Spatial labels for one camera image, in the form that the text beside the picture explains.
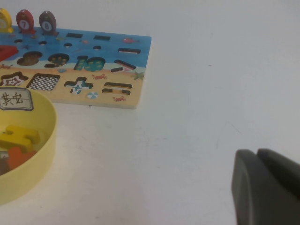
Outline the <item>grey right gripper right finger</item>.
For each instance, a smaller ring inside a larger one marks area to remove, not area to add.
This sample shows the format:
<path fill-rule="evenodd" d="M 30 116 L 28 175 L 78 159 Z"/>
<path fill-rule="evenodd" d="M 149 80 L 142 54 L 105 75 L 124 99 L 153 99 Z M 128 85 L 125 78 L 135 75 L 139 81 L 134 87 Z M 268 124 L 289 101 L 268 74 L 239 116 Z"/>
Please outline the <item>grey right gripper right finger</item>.
<path fill-rule="evenodd" d="M 257 156 L 282 186 L 300 187 L 300 164 L 270 149 L 259 149 Z"/>

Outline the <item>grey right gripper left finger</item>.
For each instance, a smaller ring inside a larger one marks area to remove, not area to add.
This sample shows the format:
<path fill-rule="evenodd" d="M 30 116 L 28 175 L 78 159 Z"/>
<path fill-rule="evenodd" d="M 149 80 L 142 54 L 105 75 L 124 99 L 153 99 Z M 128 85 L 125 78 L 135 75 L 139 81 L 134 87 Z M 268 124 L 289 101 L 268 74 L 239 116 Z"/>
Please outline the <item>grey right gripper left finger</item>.
<path fill-rule="evenodd" d="M 237 224 L 300 223 L 300 188 L 282 186 L 257 153 L 236 151 L 231 188 Z"/>

